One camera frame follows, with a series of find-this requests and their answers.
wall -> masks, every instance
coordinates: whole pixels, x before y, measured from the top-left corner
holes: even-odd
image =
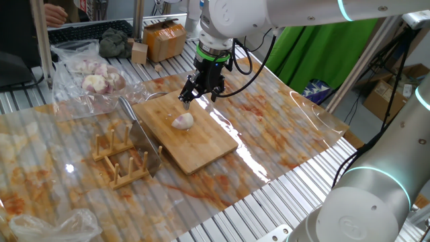
[[[423,64],[427,68],[430,68],[430,32],[423,38],[417,48],[406,60],[406,66]]]

metal pole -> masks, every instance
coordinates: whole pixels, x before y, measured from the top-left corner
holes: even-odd
[[[387,17],[385,19],[384,23],[381,25],[375,37],[370,42],[369,46],[366,48],[360,59],[357,61],[357,64],[355,64],[354,68],[346,78],[345,82],[343,82],[341,88],[338,90],[334,98],[327,106],[327,112],[331,114],[335,112],[337,106],[341,103],[345,95],[349,92],[349,90],[351,90],[354,84],[359,81],[357,80],[358,77],[360,76],[361,72],[369,65],[375,53],[377,53],[377,51],[379,50],[381,44],[394,31],[394,27],[397,26],[397,23],[400,19],[400,15]]]
[[[51,73],[53,73],[53,69],[43,0],[31,0],[30,3],[32,5],[34,26],[36,27],[38,38],[39,55],[40,60],[42,61],[43,75],[45,79],[47,79],[49,86],[51,86]]]
[[[134,0],[133,37],[142,39],[144,0]]]

wooden rack slot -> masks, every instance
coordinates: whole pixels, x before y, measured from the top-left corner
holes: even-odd
[[[115,166],[110,161],[109,157],[112,155],[116,155],[123,151],[127,151],[128,149],[134,148],[131,140],[128,139],[128,132],[130,131],[130,125],[126,126],[126,132],[124,134],[124,142],[120,144],[115,144],[115,130],[110,130],[110,146],[108,149],[100,150],[100,135],[95,135],[95,153],[93,153],[94,161],[104,161],[107,163],[109,168],[114,172],[114,180],[109,183],[110,187],[113,190],[121,188],[127,184],[130,184],[146,175],[149,175],[148,170],[146,169],[146,165],[148,164],[148,152],[145,151],[143,156],[142,169],[134,170],[134,160],[131,157],[128,161],[128,174],[125,176],[120,175],[120,165],[115,164]],[[161,154],[163,147],[159,147],[158,153]]]
[[[116,155],[118,153],[124,152],[128,149],[133,148],[133,144],[128,138],[128,132],[129,132],[130,126],[126,126],[126,132],[124,134],[124,142],[120,144],[115,144],[115,130],[110,130],[110,146],[108,149],[100,150],[100,135],[95,136],[95,152],[93,153],[93,159],[94,161],[101,161],[104,159],[104,157],[111,157],[112,155]]]

teal light ring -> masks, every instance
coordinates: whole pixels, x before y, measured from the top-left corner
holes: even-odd
[[[389,178],[391,178],[393,181],[395,181],[403,189],[403,192],[406,194],[406,197],[408,198],[408,202],[409,202],[409,210],[412,208],[411,199],[409,198],[408,192],[406,191],[406,189],[404,188],[404,186],[396,178],[394,178],[392,175],[386,173],[385,171],[381,171],[380,169],[376,169],[376,168],[373,168],[373,167],[354,167],[353,169],[348,170],[346,173],[348,173],[350,171],[353,171],[353,170],[356,170],[356,169],[371,169],[371,170],[380,172],[380,173],[388,176]]]
[[[418,101],[419,101],[419,102],[421,102],[421,104],[422,104],[425,108],[427,108],[427,110],[429,110],[429,111],[430,111],[430,105],[429,105],[429,104],[424,100],[424,98],[423,98],[423,97],[421,97],[421,94],[419,93],[418,88],[416,88],[416,89],[415,89],[415,95],[416,95],[416,97],[417,97]]]
[[[337,0],[337,3],[339,4],[339,9],[341,9],[341,13],[343,15],[343,17],[352,22],[353,20],[349,18],[349,16],[347,15],[347,12],[345,11],[345,6],[343,6],[343,0]]]

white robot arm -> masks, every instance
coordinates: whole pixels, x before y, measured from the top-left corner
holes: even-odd
[[[197,71],[178,98],[187,109],[193,99],[205,93],[212,93],[213,101],[228,96],[221,95],[221,70],[228,67],[228,60],[231,62],[231,38],[262,28],[347,22],[426,9],[430,9],[430,0],[204,0],[200,18],[203,30],[194,60]]]
[[[331,24],[425,9],[430,9],[428,0],[211,0],[205,3],[202,27],[226,39],[266,27]]]
[[[205,93],[212,93],[213,101],[214,92],[219,97],[224,91],[221,70],[228,68],[234,45],[230,38],[261,28],[329,24],[426,9],[430,0],[205,0],[194,60],[197,71],[188,77],[179,99],[187,108]],[[430,178],[428,123],[430,75],[375,146],[354,163],[287,242],[393,242]]]

